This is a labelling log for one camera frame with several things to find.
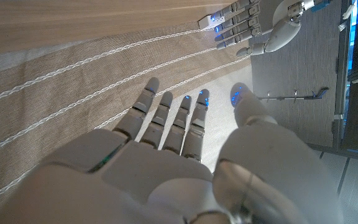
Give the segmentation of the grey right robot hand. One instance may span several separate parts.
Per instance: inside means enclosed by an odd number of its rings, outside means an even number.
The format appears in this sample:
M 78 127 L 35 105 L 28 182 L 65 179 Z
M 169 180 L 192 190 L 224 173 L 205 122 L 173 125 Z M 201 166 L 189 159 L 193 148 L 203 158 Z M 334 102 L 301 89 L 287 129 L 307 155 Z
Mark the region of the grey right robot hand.
M 0 223 L 342 223 L 326 166 L 246 85 L 231 90 L 237 128 L 214 170 L 201 163 L 208 90 L 195 106 L 183 99 L 163 138 L 165 93 L 140 133 L 158 86 L 151 78 L 114 129 L 42 159 L 0 209 Z

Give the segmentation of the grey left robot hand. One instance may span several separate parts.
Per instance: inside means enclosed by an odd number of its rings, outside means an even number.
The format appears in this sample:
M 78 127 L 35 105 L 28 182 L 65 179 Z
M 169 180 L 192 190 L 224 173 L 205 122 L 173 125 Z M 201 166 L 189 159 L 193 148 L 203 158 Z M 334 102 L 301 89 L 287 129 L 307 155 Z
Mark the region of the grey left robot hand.
M 268 34 L 265 42 L 237 51 L 238 57 L 262 55 L 287 45 L 301 28 L 300 17 L 313 3 L 302 0 L 238 0 L 211 15 L 218 50 Z

